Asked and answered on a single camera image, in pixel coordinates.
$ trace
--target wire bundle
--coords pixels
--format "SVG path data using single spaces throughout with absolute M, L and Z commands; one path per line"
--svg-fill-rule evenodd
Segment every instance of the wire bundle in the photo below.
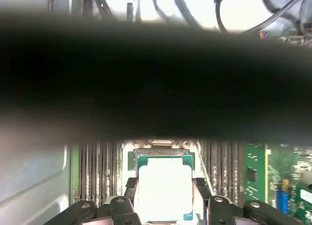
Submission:
M 48 2 L 48 10 L 49 12 L 53 12 L 53 4 L 54 4 L 54 1 L 55 0 L 49 0 Z M 84 7 L 86 5 L 86 2 L 88 0 L 83 0 L 83 4 L 82 6 Z M 112 19 L 113 18 L 113 14 L 106 2 L 106 0 L 94 0 L 96 5 L 97 5 L 97 8 L 99 10 L 99 13 L 101 15 L 101 18 L 102 19 Z
M 214 2 L 215 2 L 215 14 L 216 14 L 217 23 L 218 23 L 218 26 L 219 26 L 221 32 L 228 33 L 227 29 L 225 28 L 225 26 L 222 23 L 221 16 L 220 16 L 220 7 L 221 7 L 222 1 L 223 0 L 214 0 Z M 270 3 L 268 3 L 268 0 L 265 0 L 265 4 L 269 5 L 269 8 L 274 12 L 274 14 L 271 17 L 269 17 L 267 20 L 265 20 L 264 22 L 256 25 L 255 27 L 253 27 L 249 30 L 244 31 L 244 33 L 259 32 L 259 31 L 263 30 L 264 28 L 268 27 L 270 24 L 275 22 L 280 17 L 290 18 L 290 19 L 292 19 L 292 21 L 296 22 L 295 18 L 290 16 L 289 14 L 286 14 L 286 12 L 289 9 L 291 9 L 295 4 L 297 4 L 299 1 L 300 0 L 291 0 L 284 7 L 279 9 L 279 8 L 273 7 Z

